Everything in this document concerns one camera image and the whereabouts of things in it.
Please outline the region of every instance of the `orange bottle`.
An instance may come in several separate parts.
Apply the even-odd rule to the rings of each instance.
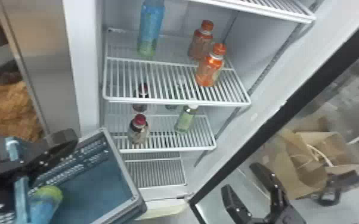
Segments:
[[[204,59],[199,61],[195,79],[200,86],[213,86],[216,83],[221,69],[224,67],[224,55],[227,47],[223,43],[216,43],[213,50]]]
[[[195,30],[192,43],[188,49],[188,56],[195,60],[202,59],[209,53],[210,42],[213,39],[211,31],[214,24],[210,20],[203,20],[201,28]]]

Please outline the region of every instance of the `red bottle cap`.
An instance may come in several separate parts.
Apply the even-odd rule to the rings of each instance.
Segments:
[[[214,27],[214,24],[210,20],[203,20],[202,21],[202,29],[212,31]]]
[[[137,114],[134,118],[134,122],[137,125],[144,125],[146,123],[146,117],[143,114]]]
[[[224,55],[227,51],[227,47],[223,43],[215,43],[213,47],[213,53],[218,55]]]

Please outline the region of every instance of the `black robotic claw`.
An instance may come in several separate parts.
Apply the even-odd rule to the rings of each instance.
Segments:
[[[265,218],[254,218],[231,186],[221,188],[222,200],[228,214],[236,224],[306,224],[289,203],[286,191],[275,173],[260,163],[249,166],[255,176],[271,194],[270,213]]]

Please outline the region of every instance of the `white bottle cap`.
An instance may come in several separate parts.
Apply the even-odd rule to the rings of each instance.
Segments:
[[[199,105],[197,105],[197,104],[189,104],[188,107],[191,108],[192,110],[196,110],[199,107]]]

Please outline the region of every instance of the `open refrigerator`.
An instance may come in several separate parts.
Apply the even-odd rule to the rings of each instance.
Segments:
[[[197,211],[260,145],[244,146],[259,142],[269,119],[285,124],[278,113],[290,97],[359,29],[355,1],[166,0],[156,55],[146,60],[136,50],[141,4],[0,0],[3,28],[45,133],[73,128],[84,136],[106,127],[148,207],[140,219],[177,214],[189,204]],[[205,19],[228,49],[210,88],[196,84],[197,62],[187,56]],[[182,94],[175,92],[178,76],[186,77]],[[148,84],[149,98],[133,94],[139,83]],[[134,103],[148,104],[150,136],[140,145],[126,137]],[[179,107],[168,111],[167,104]],[[186,104],[199,110],[190,131],[177,135]]]

